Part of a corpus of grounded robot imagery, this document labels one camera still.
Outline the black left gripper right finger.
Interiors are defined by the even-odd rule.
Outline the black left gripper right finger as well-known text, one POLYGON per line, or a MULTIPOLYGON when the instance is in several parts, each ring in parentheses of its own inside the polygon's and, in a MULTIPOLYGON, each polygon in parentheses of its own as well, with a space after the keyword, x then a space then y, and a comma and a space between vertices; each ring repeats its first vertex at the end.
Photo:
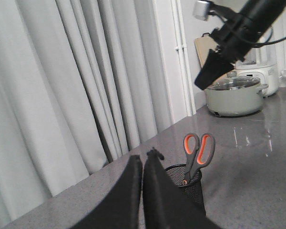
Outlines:
POLYGON ((155 148, 147 152, 143 173, 143 210, 147 229, 217 229, 170 179, 155 148))

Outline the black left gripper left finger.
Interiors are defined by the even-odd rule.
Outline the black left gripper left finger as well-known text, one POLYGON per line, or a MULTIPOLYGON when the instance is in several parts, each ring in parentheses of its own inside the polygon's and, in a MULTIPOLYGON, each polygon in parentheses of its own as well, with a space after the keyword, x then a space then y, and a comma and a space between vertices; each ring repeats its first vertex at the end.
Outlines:
POLYGON ((130 156, 120 178, 106 197, 73 229, 137 229, 142 190, 143 164, 130 156))

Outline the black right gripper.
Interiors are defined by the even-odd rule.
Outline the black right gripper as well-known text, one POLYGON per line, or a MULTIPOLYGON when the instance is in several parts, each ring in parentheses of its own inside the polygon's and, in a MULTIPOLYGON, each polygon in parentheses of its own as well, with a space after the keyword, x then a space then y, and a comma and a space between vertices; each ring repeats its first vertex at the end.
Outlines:
POLYGON ((232 71, 232 63, 244 60, 269 28, 268 4, 246 4, 238 13, 228 7, 212 4, 210 12, 226 21, 222 28, 214 29, 210 34, 218 44, 218 49, 209 49, 205 63, 194 81, 201 90, 232 71))

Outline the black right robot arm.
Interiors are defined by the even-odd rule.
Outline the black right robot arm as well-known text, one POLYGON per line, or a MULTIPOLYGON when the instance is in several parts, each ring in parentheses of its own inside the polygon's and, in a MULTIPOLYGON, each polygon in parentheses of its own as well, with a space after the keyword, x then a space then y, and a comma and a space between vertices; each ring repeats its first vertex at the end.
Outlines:
MULTIPOLYGON (((196 3, 202 18, 209 13, 224 19, 224 25, 211 33, 218 43, 217 51, 210 50, 195 85, 206 89, 221 75, 231 71, 236 61, 258 45, 260 37, 269 29, 286 7, 286 0, 249 0, 240 12, 219 6, 211 1, 196 3)), ((164 170, 163 155, 156 149, 147 153, 143 173, 143 209, 148 229, 215 229, 217 225, 192 203, 164 170)))

